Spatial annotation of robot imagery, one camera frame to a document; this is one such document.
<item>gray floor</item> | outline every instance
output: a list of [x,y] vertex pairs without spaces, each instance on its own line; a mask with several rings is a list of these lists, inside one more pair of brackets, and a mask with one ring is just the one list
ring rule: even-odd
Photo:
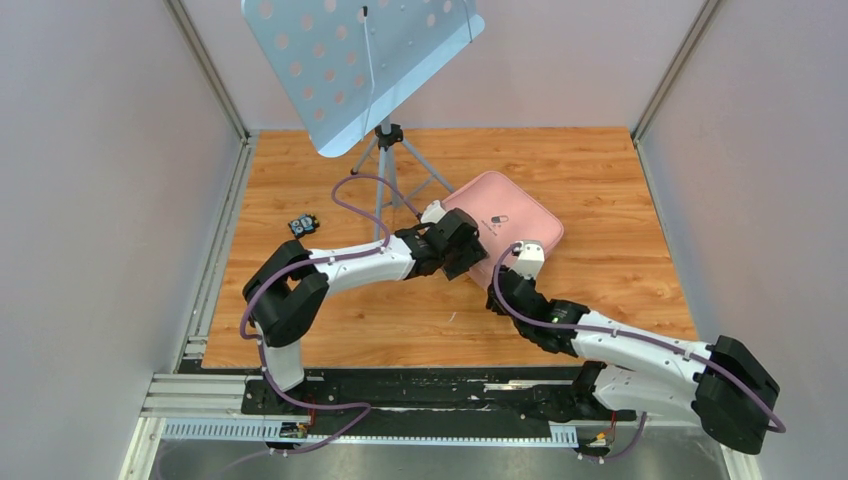
[[[618,447],[631,435],[620,431]],[[169,441],[160,447],[165,452],[161,479],[155,471],[151,479],[728,479],[718,445],[697,429],[683,428],[650,428],[629,457],[605,465],[578,461],[572,451],[552,448],[330,445],[299,457],[257,458],[216,475],[237,458],[262,449],[264,445],[246,442]]]

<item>tripod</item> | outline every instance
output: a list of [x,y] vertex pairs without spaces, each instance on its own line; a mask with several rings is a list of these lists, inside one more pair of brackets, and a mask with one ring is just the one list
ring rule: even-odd
[[[371,152],[374,150],[374,147],[377,147],[380,150],[380,159],[377,162],[377,175],[381,178],[386,179],[389,183],[397,187],[397,166],[395,165],[395,152],[394,152],[394,144],[400,142],[409,153],[412,154],[418,160],[418,163],[424,166],[428,172],[430,172],[430,176],[427,180],[424,181],[421,185],[415,187],[409,194],[406,195],[406,199],[412,198],[416,193],[420,192],[424,187],[430,184],[435,178],[439,181],[439,183],[444,186],[448,192],[453,193],[454,188],[450,183],[436,170],[430,162],[428,162],[412,144],[409,143],[408,140],[403,138],[403,130],[400,128],[400,125],[396,123],[391,123],[389,117],[383,119],[380,122],[380,125],[374,129],[374,138],[368,143],[368,146],[365,148],[365,152],[362,153],[362,156],[359,157],[359,161],[356,163],[356,166],[350,169],[351,175],[356,175],[359,173],[359,169],[362,168],[362,165],[366,160],[371,156]],[[383,189],[385,186],[381,182],[377,182],[377,207],[375,211],[375,215],[377,218],[382,219],[383,208],[391,205],[394,208],[398,208],[403,205],[403,199],[401,199],[396,193],[392,192],[392,199],[386,203],[383,203]],[[380,238],[380,227],[374,225],[374,240]]]

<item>black clamp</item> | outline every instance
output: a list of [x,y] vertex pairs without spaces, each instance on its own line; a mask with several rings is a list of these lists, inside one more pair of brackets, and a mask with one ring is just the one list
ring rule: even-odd
[[[722,335],[707,349],[713,363],[742,380],[769,409],[774,409],[780,386],[742,342]],[[701,417],[707,434],[733,450],[759,454],[769,425],[760,407],[710,367],[703,374],[696,373],[694,380],[698,388],[692,410]]]
[[[568,300],[551,299],[536,291],[536,281],[526,279],[507,267],[501,266],[498,273],[501,294],[506,303],[526,317],[559,325],[576,325],[589,307]],[[498,315],[509,315],[495,295],[494,284],[489,284],[486,308]],[[530,325],[517,318],[512,319],[518,334],[530,340],[548,353],[565,353],[577,357],[572,341],[577,336],[573,329],[552,329]]]
[[377,125],[374,135],[377,136],[377,146],[387,151],[392,145],[403,141],[403,130],[397,123],[392,124],[392,129],[388,133],[383,133],[382,126]]
[[[250,301],[259,287],[284,267],[309,258],[311,253],[298,240],[289,240],[271,255],[242,290]],[[291,288],[286,280],[299,280]],[[269,347],[290,345],[306,334],[330,289],[327,276],[314,265],[297,268],[278,278],[259,298],[250,314],[251,325],[259,324]]]

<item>red wire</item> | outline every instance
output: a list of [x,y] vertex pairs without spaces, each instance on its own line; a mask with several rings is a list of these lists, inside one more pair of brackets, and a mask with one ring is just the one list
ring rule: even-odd
[[[304,400],[306,401],[306,403],[315,403],[315,397],[313,397],[311,393],[309,395],[307,395],[304,398]],[[315,409],[310,408],[309,410],[307,410],[307,412],[309,413],[309,426],[314,427],[315,426]]]
[[612,445],[612,442],[615,441],[616,427],[618,426],[618,419],[615,418],[615,413],[616,412],[612,412],[612,419],[610,420],[610,428],[607,429],[607,433],[612,432],[612,439],[610,440],[610,445]]

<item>logo on cushion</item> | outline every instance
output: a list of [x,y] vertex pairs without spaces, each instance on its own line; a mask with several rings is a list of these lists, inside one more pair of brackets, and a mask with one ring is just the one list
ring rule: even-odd
[[485,220],[481,220],[481,222],[483,223],[483,225],[486,227],[486,229],[488,231],[492,232],[492,235],[497,237],[498,232],[496,232],[495,229],[503,227],[503,224],[509,221],[509,217],[506,216],[506,215],[495,215],[494,217],[492,217],[491,220],[492,220],[491,224],[489,224],[489,222],[487,222]]

